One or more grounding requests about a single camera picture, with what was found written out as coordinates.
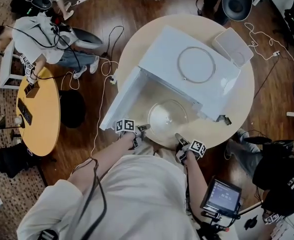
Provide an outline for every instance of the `hardwood floor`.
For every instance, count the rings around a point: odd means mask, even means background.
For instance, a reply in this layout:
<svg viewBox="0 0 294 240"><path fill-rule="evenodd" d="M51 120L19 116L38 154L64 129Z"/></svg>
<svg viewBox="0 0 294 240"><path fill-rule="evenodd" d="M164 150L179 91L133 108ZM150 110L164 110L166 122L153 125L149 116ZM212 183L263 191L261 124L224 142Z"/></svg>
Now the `hardwood floor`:
<svg viewBox="0 0 294 240"><path fill-rule="evenodd" d="M68 23L71 26L92 32L103 40L103 46L95 51L99 55L107 48L108 36L111 30L115 26L124 26L124 33L116 43L113 51L113 61L119 61L128 40L148 22L170 14L197 14L195 0L88 0L73 7L73 10L74 15ZM269 1L262 0L252 8L246 21L255 26L255 31L263 31L284 44L282 36L273 34L273 29L279 28L273 22L275 17L277 17L277 13ZM233 21L225 27L234 28L247 44L251 43L249 30L245 28L244 22ZM120 31L120 29L117 29L112 33L110 36L111 44L114 43ZM259 43L257 50L264 54L265 57L269 57L275 51L280 51L283 57L289 58L286 51L279 45L271 47L268 37L263 34L258 34L255 38ZM290 46L289 51L294 56L292 46ZM276 60L277 58L272 58L265 61L257 54L251 59L255 78L255 93L261 87ZM56 76L66 72L66 69L58 66L50 66L49 68ZM114 70L116 70L116 66L112 65L112 71ZM70 76L67 76L64 80L64 90L69 89L69 79ZM94 75L87 71L79 79L79 92L83 95L87 107L85 122L77 129L70 129L61 125L58 143L51 154L53 158L57 159L57 162L51 162L47 157L41 165L49 185L53 185L59 179L67 179L74 166L83 162L90 155L97 133L96 125L100 116L99 108L104 79L100 71ZM61 80L61 78L57 79L59 87L61 86ZM71 83L74 87L77 86L76 81L73 80ZM294 111L293 84L294 63L280 57L267 81L255 97L243 128L245 130L258 130L273 140L294 140L294 118L286 116L287 111ZM107 83L101 118L104 117L116 94L117 87ZM115 140L116 136L112 132L98 130L96 147L93 153L103 149ZM209 149L204 158L199 161L199 166L207 181L213 175L217 175L241 187L243 189L242 208L247 208L257 202L254 198L256 187L240 168L234 157L229 161L224 160L225 146L226 143L222 143Z"/></svg>

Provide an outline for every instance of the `small screen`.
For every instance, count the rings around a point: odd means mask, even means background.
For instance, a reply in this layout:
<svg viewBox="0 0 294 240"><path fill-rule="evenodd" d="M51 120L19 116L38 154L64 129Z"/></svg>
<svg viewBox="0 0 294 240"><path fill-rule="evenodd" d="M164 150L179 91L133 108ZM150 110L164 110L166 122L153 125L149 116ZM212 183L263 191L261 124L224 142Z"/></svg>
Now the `small screen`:
<svg viewBox="0 0 294 240"><path fill-rule="evenodd" d="M208 201L214 205L234 211L239 195L239 192L229 188L225 184L215 181Z"/></svg>

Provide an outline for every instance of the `round table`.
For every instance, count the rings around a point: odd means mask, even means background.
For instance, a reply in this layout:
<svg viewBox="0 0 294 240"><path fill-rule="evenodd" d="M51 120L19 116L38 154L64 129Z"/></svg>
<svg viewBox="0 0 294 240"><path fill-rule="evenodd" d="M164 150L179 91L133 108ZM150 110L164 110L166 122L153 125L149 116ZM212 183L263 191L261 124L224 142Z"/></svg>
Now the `round table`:
<svg viewBox="0 0 294 240"><path fill-rule="evenodd" d="M23 142L28 149L37 156L43 157L48 155L55 147L60 126L61 126L61 105L56 81L51 78L53 75L47 69L43 68L38 74L39 90L34 98L27 98L25 88L29 84L24 77L19 86L16 115L21 115L17 107L20 98L32 115L31 125L25 119L25 128L18 128Z"/></svg>
<svg viewBox="0 0 294 240"><path fill-rule="evenodd" d="M131 37L121 54L117 70L118 90L121 89L127 76L139 64L147 49L166 25L181 30L211 48L213 39L225 30L223 26L208 18L189 14L164 16L147 23ZM213 122L210 119L199 118L191 109L191 105L188 107L187 102L184 103L180 100L179 103L186 110L188 122L175 131L190 142L193 139L203 142L207 148L219 145L230 138L244 123L253 103L254 89L253 68L248 62L241 68L232 96L223 111L223 114L231 120L231 125L226 125L224 121ZM154 104L182 99L166 87L150 86L146 92L149 92L148 98L145 98L143 102L138 98L139 106L134 109L134 112L129 113L130 118L136 120L138 124L146 123L146 114ZM165 147L174 148L175 146L173 139L159 138L150 130L146 136Z"/></svg>

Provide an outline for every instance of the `power strip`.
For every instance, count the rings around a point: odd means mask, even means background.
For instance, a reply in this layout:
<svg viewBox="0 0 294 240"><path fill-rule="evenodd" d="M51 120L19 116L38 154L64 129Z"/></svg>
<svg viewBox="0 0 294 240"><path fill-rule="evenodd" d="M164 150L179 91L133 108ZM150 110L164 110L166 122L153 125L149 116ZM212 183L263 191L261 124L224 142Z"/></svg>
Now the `power strip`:
<svg viewBox="0 0 294 240"><path fill-rule="evenodd" d="M79 4L81 4L81 3L85 2L85 1L87 1L87 0L78 0L76 5L79 5Z"/></svg>

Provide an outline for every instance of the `jeans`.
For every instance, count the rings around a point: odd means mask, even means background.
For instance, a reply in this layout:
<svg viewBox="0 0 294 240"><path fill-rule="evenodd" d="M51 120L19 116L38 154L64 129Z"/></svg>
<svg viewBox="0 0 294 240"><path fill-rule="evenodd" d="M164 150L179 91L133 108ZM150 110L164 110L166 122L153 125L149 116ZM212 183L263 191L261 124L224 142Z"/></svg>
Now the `jeans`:
<svg viewBox="0 0 294 240"><path fill-rule="evenodd" d="M248 132L240 129L238 132L240 136L240 144L230 139L227 143L227 152L236 157L243 170L253 178L257 165L263 158L261 150L257 145L244 141L249 137Z"/></svg>
<svg viewBox="0 0 294 240"><path fill-rule="evenodd" d="M75 54L79 61L80 68L77 59L71 50L65 50L57 64L62 67L73 69L77 73L82 69L83 66L93 64L96 60L99 59L99 56L95 54L87 54L79 51L75 51Z"/></svg>
<svg viewBox="0 0 294 240"><path fill-rule="evenodd" d="M203 7L206 9L214 9L218 0L203 0ZM214 14L214 21L220 25L225 25L228 22L229 18L226 16L223 10L223 4L220 2L217 11Z"/></svg>

